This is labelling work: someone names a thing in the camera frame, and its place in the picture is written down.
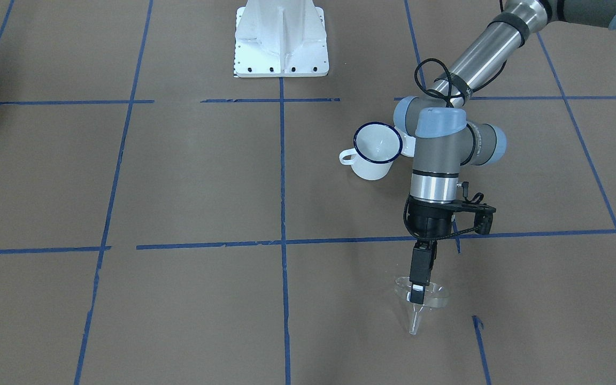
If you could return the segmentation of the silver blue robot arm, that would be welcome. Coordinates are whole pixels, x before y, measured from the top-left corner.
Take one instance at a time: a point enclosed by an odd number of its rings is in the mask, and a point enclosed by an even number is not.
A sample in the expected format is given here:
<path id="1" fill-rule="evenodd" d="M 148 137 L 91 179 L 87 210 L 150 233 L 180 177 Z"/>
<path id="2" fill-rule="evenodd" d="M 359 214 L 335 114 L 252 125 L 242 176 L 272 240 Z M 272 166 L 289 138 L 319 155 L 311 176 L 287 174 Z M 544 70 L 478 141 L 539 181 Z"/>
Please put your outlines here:
<path id="1" fill-rule="evenodd" d="M 510 55 L 529 37 L 551 22 L 589 25 L 616 30 L 616 1 L 506 1 L 501 12 L 430 88 L 420 78 L 422 64 L 414 71 L 421 97 L 403 98 L 394 111 L 395 126 L 415 140 L 412 178 L 404 204 L 403 221 L 416 242 L 412 251 L 408 300 L 425 302 L 437 242 L 454 238 L 455 214 L 474 214 L 469 231 L 489 234 L 495 208 L 482 202 L 483 195 L 468 197 L 468 183 L 459 181 L 467 164 L 496 163 L 505 154 L 504 132 L 490 124 L 467 120 L 464 106 L 474 93 L 501 73 Z"/>

